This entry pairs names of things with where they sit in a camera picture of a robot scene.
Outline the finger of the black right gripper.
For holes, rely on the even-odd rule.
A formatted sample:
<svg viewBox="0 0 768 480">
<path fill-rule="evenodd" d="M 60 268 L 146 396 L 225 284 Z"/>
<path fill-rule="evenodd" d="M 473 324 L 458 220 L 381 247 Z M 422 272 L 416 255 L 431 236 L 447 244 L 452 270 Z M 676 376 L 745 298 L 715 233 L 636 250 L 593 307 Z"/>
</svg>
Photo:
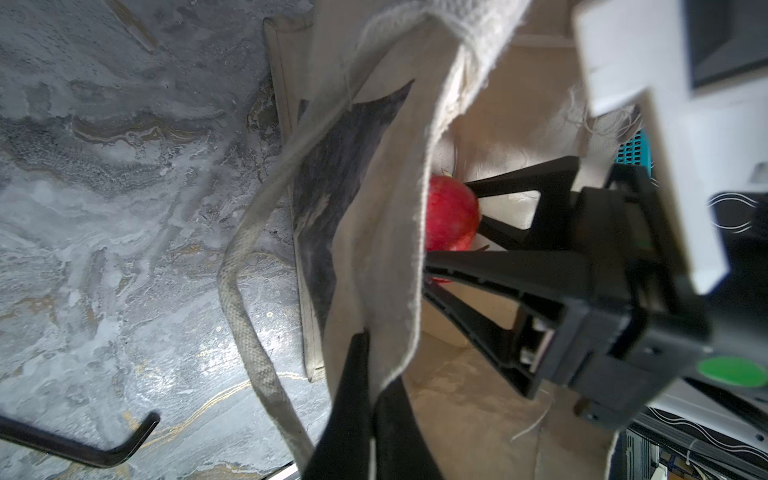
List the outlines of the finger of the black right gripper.
<svg viewBox="0 0 768 480">
<path fill-rule="evenodd" d="M 529 228 L 484 215 L 478 233 L 505 250 L 560 250 L 567 243 L 571 187 L 580 159 L 565 156 L 506 174 L 467 182 L 477 198 L 536 191 L 538 203 Z"/>
<path fill-rule="evenodd" d="M 514 300 L 511 329 L 497 325 L 437 284 L 452 280 Z M 568 251 L 429 252 L 422 294 L 514 390 L 533 398 L 557 371 L 588 316 L 589 265 Z"/>
</svg>

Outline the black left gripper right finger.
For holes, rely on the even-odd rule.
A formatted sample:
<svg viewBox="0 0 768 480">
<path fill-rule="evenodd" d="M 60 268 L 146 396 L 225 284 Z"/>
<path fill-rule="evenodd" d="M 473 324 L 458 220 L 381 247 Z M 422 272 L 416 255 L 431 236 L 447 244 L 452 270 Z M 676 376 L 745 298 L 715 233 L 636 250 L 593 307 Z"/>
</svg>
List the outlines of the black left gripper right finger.
<svg viewBox="0 0 768 480">
<path fill-rule="evenodd" d="M 374 408 L 376 478 L 443 478 L 416 422 L 401 377 L 379 396 Z"/>
</svg>

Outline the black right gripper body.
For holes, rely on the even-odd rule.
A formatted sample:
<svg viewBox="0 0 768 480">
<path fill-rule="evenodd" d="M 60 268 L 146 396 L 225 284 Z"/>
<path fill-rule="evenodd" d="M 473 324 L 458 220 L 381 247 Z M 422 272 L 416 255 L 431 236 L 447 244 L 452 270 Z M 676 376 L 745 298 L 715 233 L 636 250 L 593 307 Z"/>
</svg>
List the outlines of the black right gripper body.
<svg viewBox="0 0 768 480">
<path fill-rule="evenodd" d="M 570 245 L 589 276 L 559 276 L 588 296 L 565 311 L 579 319 L 558 367 L 578 393 L 579 417 L 608 429 L 629 424 L 681 382 L 756 429 L 767 425 L 767 207 L 756 226 L 723 237 L 730 270 L 708 294 L 688 280 L 657 188 L 639 167 L 613 167 L 586 188 L 571 216 Z"/>
</svg>

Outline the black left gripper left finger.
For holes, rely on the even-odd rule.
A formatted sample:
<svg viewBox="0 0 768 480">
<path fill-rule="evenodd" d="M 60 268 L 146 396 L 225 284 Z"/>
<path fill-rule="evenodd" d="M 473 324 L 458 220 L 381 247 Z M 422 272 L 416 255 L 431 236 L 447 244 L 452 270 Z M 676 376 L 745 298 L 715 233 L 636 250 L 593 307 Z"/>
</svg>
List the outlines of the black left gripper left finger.
<svg viewBox="0 0 768 480">
<path fill-rule="evenodd" d="M 301 474 L 304 480 L 366 480 L 371 477 L 369 344 L 366 331 L 351 338 L 331 414 L 309 464 Z"/>
</svg>

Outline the cream canvas grocery bag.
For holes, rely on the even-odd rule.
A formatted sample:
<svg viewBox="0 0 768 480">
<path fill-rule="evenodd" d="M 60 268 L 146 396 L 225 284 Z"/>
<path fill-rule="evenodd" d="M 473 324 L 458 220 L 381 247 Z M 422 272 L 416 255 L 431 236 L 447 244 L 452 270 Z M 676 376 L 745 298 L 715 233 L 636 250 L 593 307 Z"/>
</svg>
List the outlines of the cream canvas grocery bag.
<svg viewBox="0 0 768 480">
<path fill-rule="evenodd" d="M 248 316 L 238 275 L 286 190 L 332 401 L 351 338 L 369 333 L 374 408 L 402 378 L 442 479 L 603 479 L 611 433 L 577 421 L 574 396 L 513 393 L 475 349 L 426 337 L 422 297 L 433 171 L 475 179 L 587 154 L 604 173 L 621 135 L 587 116 L 570 1 L 318 1 L 268 29 L 306 100 L 218 274 L 223 312 L 262 406 L 302 474 L 319 441 L 299 420 Z"/>
</svg>

